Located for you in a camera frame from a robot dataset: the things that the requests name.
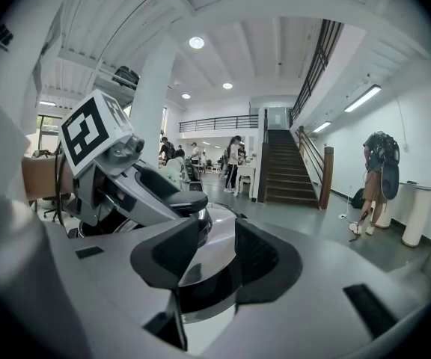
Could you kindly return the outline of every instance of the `balcony railing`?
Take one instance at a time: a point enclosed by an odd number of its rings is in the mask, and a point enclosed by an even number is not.
[[[198,132],[219,129],[256,129],[259,127],[259,115],[206,118],[204,120],[179,123],[179,132]]]
[[[296,104],[292,108],[293,123],[304,108],[305,103],[312,96],[320,76],[326,69],[342,27],[343,24],[340,22],[330,20],[322,21],[322,28],[320,29],[320,35],[317,41],[317,47],[315,48],[314,57],[312,58],[311,67],[308,70],[299,97],[297,97]]]

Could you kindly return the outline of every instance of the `gray floor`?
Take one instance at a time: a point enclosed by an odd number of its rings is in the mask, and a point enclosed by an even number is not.
[[[349,222],[338,219],[340,214],[346,212],[346,201],[336,194],[331,194],[327,210],[320,211],[281,203],[252,203],[248,199],[248,185],[245,185],[245,191],[242,194],[234,197],[233,194],[224,192],[223,179],[211,173],[204,176],[203,183],[204,191],[212,202],[223,203],[236,212],[258,221],[341,243],[385,272],[424,261],[431,251],[431,244],[424,240],[416,248],[406,247],[400,241],[403,231],[398,227],[390,227],[387,230],[376,229],[372,236],[364,233],[356,241],[350,242],[355,235],[349,230]],[[349,205],[347,218],[357,221],[358,217],[360,217],[360,210],[353,209]]]

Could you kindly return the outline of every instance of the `wooden newel post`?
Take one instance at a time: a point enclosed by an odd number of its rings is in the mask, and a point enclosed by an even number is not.
[[[334,171],[334,148],[325,147],[323,155],[322,188],[320,190],[319,205],[322,210],[327,209],[332,187],[332,173]]]
[[[304,132],[304,127],[299,126],[299,152],[302,159],[304,158],[304,147],[302,146],[302,134]]]

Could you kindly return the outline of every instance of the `desk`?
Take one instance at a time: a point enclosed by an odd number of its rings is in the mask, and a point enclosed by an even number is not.
[[[249,177],[251,180],[251,187],[249,188],[248,197],[252,198],[254,193],[254,179],[255,179],[255,167],[251,165],[240,165],[237,167],[237,178],[236,178],[236,191],[233,193],[234,197],[239,194],[239,181],[241,177]],[[242,191],[244,185],[240,185],[240,191]]]

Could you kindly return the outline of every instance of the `fluorescent light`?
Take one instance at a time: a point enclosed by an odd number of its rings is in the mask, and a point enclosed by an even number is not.
[[[369,90],[367,90],[364,94],[362,94],[353,104],[345,108],[347,113],[356,110],[360,105],[364,102],[368,101],[370,98],[375,96],[378,92],[380,92],[381,88],[378,85],[372,86]]]
[[[329,126],[330,125],[330,123],[327,123],[327,122],[325,122],[325,123],[323,123],[322,125],[320,125],[317,129],[315,129],[314,130],[314,132],[315,133],[318,133],[318,132],[320,132],[322,129],[325,129],[327,126]]]
[[[189,40],[189,45],[194,49],[200,49],[204,46],[204,40],[202,40],[200,37],[193,37],[191,40]]]
[[[51,101],[39,101],[39,103],[43,105],[56,106],[56,103]]]

